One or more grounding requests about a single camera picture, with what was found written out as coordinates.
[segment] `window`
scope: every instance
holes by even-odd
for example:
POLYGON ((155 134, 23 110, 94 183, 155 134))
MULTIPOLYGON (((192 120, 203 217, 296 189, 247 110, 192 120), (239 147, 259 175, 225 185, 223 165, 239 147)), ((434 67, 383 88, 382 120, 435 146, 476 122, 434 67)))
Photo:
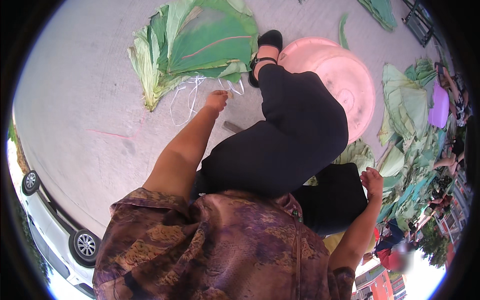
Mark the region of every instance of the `window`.
POLYGON ((394 299, 395 299, 395 300, 402 299, 403 296, 405 296, 406 294, 407 294, 407 291, 406 291, 406 290, 403 290, 401 293, 395 295, 395 296, 394 296, 394 299))

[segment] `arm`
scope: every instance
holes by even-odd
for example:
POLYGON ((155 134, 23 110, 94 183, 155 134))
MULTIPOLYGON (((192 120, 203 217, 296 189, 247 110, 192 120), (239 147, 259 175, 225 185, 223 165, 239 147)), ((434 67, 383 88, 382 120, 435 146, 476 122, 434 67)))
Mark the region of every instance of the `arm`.
POLYGON ((189 202, 197 167, 227 98, 226 91, 208 95, 205 106, 163 149, 143 188, 183 196, 189 202))
POLYGON ((328 266, 335 270, 340 267, 350 267, 355 270, 360 259, 367 250, 372 237, 380 207, 382 206, 382 188, 384 179, 373 168, 367 168, 360 176, 362 185, 367 189, 368 204, 353 223, 348 227, 342 240, 330 255, 328 266))
POLYGON ((447 71, 446 67, 444 68, 444 76, 448 80, 448 83, 450 84, 450 88, 452 89, 452 96, 455 102, 458 102, 458 96, 460 95, 460 92, 458 91, 458 88, 456 84, 453 82, 453 79, 450 77, 450 74, 447 71))

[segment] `pink plastic basin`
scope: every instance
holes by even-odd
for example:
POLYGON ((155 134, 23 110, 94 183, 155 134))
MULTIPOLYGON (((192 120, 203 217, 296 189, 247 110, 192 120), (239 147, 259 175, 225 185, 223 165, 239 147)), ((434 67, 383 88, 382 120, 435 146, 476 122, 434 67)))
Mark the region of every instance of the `pink plastic basin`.
POLYGON ((448 119, 450 100, 448 93, 437 81, 433 85, 433 108, 428 112, 428 123, 440 128, 445 127, 448 119))
POLYGON ((349 144, 365 132, 375 109, 375 89, 367 67, 352 52, 323 37, 304 37, 283 49, 278 64, 290 73, 317 73, 345 110, 349 144))

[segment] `bare leg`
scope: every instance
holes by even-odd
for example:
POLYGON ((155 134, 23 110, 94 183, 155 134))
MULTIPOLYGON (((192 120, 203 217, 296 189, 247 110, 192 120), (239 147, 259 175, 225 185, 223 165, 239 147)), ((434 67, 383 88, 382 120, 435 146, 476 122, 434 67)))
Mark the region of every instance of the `bare leg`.
POLYGON ((452 176, 455 176, 456 166, 458 165, 457 162, 454 162, 451 166, 448 167, 448 171, 452 176))
POLYGON ((433 168, 438 168, 438 167, 441 167, 441 166, 451 166, 453 165, 456 161, 455 161, 455 158, 456 158, 456 155, 455 153, 452 153, 452 156, 450 157, 446 157, 446 158, 442 158, 440 159, 439 161, 437 161, 434 165, 433 165, 433 168))
POLYGON ((454 117, 455 120, 456 120, 456 107, 455 107, 455 104, 453 104, 452 102, 449 102, 449 105, 450 105, 450 111, 452 112, 452 115, 453 115, 453 117, 454 117))

